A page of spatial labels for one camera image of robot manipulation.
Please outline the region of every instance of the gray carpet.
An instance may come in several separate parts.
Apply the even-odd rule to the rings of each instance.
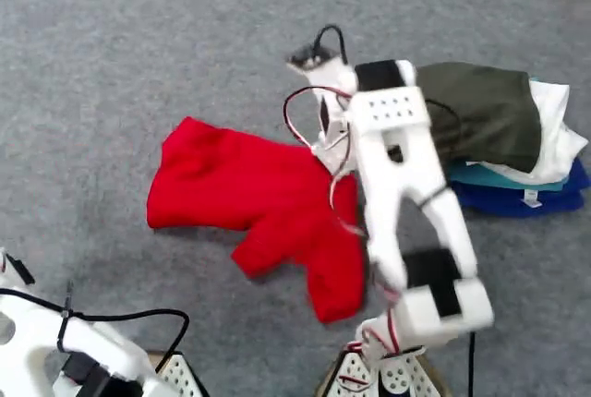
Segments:
[[[572,85],[568,124],[591,137],[590,0],[0,0],[0,240],[38,290],[92,313],[179,307],[183,351],[212,396],[309,396],[354,319],[320,325],[299,268],[248,281],[214,229],[155,234],[144,205],[160,143],[185,115],[291,140],[281,103],[304,81],[283,57],[327,22],[354,62],[409,58],[529,70]],[[295,121],[311,133],[311,99]],[[583,160],[591,168],[586,151]],[[408,211],[404,247],[425,237]],[[496,311],[476,396],[591,391],[591,209],[534,220],[468,214]],[[164,348],[176,322],[121,325]],[[465,395],[466,340],[431,352]]]

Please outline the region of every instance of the folded clothes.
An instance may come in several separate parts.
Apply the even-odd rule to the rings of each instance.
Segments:
[[[452,182],[460,182],[467,185],[493,186],[505,189],[534,189],[537,191],[561,191],[568,182],[568,175],[560,182],[546,183],[544,185],[524,185],[514,182],[512,179],[498,174],[481,164],[466,164],[465,162],[451,163],[447,168],[448,179]]]
[[[463,62],[443,62],[417,69],[416,84],[426,100],[431,133],[441,161],[490,162],[530,172],[536,166],[542,129],[523,71]]]
[[[587,145],[588,140],[563,123],[569,100],[567,85],[531,81],[530,87],[542,125],[542,143],[536,166],[529,172],[522,172],[493,162],[482,164],[524,185],[560,182],[570,172],[574,158]]]
[[[582,208],[581,190],[591,186],[580,159],[575,159],[569,180],[561,191],[503,189],[452,182],[462,206],[503,217],[532,217]]]
[[[308,148],[188,117],[163,143],[148,225],[248,230],[232,254],[246,275],[304,265],[318,319],[345,319],[363,302],[364,251],[339,221],[356,224],[356,180],[348,175],[335,188],[336,213],[328,201],[331,180]]]

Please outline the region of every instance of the white shirt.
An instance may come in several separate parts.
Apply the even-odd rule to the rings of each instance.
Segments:
[[[586,146],[588,140],[572,131],[563,122],[569,101],[568,85],[530,81],[529,86],[542,126],[542,141],[536,166],[528,174],[502,164],[487,162],[482,164],[524,185],[558,182],[569,174],[573,160]]]

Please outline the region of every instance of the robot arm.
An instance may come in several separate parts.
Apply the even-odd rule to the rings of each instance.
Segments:
[[[334,91],[314,90],[321,131],[311,150],[335,176],[343,175],[336,174],[339,167],[343,173],[358,171],[367,200],[368,257],[398,294],[392,309],[358,328],[364,354],[378,357],[444,344],[489,326],[492,308],[476,276],[460,205],[446,187],[412,64],[386,61],[353,68],[317,38],[293,54],[288,65],[312,86],[350,95],[339,100]],[[339,139],[335,131],[345,130],[347,138]],[[339,165],[345,158],[346,164]],[[396,228],[404,196],[433,224],[438,247],[401,253]],[[372,346],[376,340],[380,349]]]
[[[0,334],[14,325],[10,340],[0,343],[0,391],[4,397],[98,397],[108,395],[107,385],[122,392],[117,395],[130,397],[178,395],[156,374],[139,346],[107,324],[91,324],[76,317],[67,324],[64,350],[98,364],[100,374],[86,383],[76,383],[62,373],[52,386],[45,377],[44,361],[56,349],[64,316],[17,296],[30,296],[31,283],[24,265],[0,248]]]

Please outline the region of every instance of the clothing tag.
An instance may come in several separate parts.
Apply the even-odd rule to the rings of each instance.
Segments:
[[[530,208],[539,208],[542,206],[542,203],[537,199],[537,191],[534,189],[525,189],[524,197],[521,201]]]

